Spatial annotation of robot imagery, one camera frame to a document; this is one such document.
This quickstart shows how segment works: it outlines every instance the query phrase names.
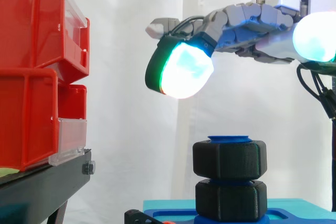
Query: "red plastic drawer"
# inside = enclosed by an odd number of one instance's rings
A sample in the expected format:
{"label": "red plastic drawer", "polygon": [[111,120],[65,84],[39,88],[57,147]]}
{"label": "red plastic drawer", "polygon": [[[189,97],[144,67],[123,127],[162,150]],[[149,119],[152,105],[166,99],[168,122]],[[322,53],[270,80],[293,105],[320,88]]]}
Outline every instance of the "red plastic drawer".
{"label": "red plastic drawer", "polygon": [[0,68],[52,68],[61,82],[89,74],[89,21],[73,0],[0,0]]}
{"label": "red plastic drawer", "polygon": [[85,118],[85,86],[59,86],[52,69],[0,69],[0,169],[81,155]]}

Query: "metal bolt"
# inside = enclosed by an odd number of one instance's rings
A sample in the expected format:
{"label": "metal bolt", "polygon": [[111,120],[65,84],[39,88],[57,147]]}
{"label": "metal bolt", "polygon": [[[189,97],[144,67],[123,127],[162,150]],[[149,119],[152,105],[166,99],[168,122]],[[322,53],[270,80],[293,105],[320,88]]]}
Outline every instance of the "metal bolt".
{"label": "metal bolt", "polygon": [[88,161],[83,165],[83,173],[86,175],[93,175],[96,171],[96,163],[95,161]]}

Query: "white curtain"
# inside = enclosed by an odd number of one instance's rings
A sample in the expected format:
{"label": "white curtain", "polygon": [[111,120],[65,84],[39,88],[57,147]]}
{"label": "white curtain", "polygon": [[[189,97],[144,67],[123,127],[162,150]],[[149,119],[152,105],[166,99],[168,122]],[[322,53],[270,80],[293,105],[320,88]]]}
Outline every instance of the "white curtain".
{"label": "white curtain", "polygon": [[330,207],[331,124],[299,84],[295,63],[216,54],[209,82],[183,101],[144,84],[158,42],[144,29],[154,18],[206,15],[249,0],[75,1],[91,20],[90,76],[80,83],[88,88],[87,147],[97,169],[70,199],[65,224],[123,223],[145,199],[194,198],[201,178],[192,172],[192,144],[216,134],[266,142],[261,180],[269,197]]}
{"label": "white curtain", "polygon": [[[192,0],[183,3],[183,15],[190,9],[206,15],[248,1]],[[300,85],[297,63],[267,65],[228,53],[216,54],[213,63],[205,87],[178,105],[174,178],[183,180],[173,182],[172,197],[195,197],[194,186],[202,179],[192,169],[195,142],[208,135],[249,135],[267,144],[268,171],[260,180],[269,198],[303,198],[330,209],[331,123]],[[330,85],[330,78],[323,80]]]}

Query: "robotic hand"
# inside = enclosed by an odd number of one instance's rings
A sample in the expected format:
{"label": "robotic hand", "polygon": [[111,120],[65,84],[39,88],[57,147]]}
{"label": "robotic hand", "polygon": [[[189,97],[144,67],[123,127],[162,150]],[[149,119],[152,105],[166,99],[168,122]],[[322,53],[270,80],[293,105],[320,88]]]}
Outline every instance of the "robotic hand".
{"label": "robotic hand", "polygon": [[[214,71],[214,51],[264,63],[298,60],[299,81],[334,122],[336,96],[319,74],[336,77],[335,19],[336,0],[252,0],[182,22],[155,19],[146,32],[160,41],[146,70],[146,85],[175,98],[190,97]],[[318,94],[304,82],[301,69],[311,71]]]}

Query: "black metal shelf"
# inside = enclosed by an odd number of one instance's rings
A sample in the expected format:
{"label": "black metal shelf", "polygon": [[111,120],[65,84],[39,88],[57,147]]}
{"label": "black metal shelf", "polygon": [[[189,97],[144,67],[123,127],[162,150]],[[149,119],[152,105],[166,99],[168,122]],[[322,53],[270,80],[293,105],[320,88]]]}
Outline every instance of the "black metal shelf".
{"label": "black metal shelf", "polygon": [[0,178],[0,224],[62,223],[67,200],[89,180],[91,150],[59,166]]}

